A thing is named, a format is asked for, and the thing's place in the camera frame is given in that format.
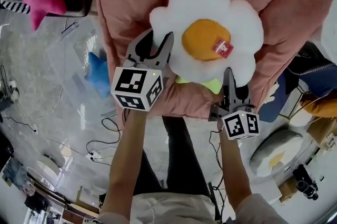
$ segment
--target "person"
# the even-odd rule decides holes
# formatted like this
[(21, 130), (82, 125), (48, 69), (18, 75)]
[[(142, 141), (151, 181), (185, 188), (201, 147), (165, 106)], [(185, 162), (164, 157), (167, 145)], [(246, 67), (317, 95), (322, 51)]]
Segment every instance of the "person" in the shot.
[[(168, 133), (167, 189), (143, 150), (146, 112), (131, 110), (112, 160), (110, 183), (97, 223), (215, 223), (215, 206), (183, 118), (163, 116)], [(235, 223), (284, 224), (260, 194), (252, 194), (237, 141), (220, 131), (223, 180)]]

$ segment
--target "flower-shaped pillow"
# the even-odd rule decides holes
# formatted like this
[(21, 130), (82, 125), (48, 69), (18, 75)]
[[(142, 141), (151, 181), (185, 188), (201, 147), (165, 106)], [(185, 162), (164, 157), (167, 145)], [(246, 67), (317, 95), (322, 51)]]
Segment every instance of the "flower-shaped pillow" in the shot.
[(205, 85), (218, 79), (222, 83), (228, 67), (237, 87), (252, 78), (263, 28), (245, 0), (169, 0), (167, 7), (152, 10), (150, 23), (157, 46), (173, 32), (169, 66), (184, 80)]

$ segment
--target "white shirt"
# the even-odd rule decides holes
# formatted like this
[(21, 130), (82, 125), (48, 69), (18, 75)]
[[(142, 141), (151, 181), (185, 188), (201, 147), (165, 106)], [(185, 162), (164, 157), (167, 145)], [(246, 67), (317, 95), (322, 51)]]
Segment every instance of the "white shirt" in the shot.
[[(176, 193), (149, 193), (133, 197), (130, 223), (132, 224), (214, 224), (215, 207), (209, 197)], [(103, 213), (101, 224), (128, 224), (116, 213)], [(236, 224), (287, 224), (260, 194), (244, 199), (236, 210)]]

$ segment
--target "blue star pillow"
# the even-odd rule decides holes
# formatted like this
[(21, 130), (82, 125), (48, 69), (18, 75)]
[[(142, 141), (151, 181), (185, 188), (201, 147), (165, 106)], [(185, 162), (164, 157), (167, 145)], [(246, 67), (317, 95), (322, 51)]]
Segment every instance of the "blue star pillow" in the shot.
[(107, 98), (110, 94), (110, 80), (107, 69), (107, 61), (102, 60), (95, 54), (89, 52), (89, 74), (85, 79), (93, 85), (93, 87), (100, 93), (102, 98)]

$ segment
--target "shirt sleeve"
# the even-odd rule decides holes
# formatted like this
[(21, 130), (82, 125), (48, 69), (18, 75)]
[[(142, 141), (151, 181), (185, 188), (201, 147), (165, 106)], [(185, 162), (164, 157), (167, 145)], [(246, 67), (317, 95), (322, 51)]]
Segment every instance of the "shirt sleeve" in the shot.
[(235, 213), (236, 224), (288, 224), (260, 194), (245, 198)]
[(103, 213), (93, 221), (97, 224), (129, 224), (129, 221), (122, 215), (117, 213)]

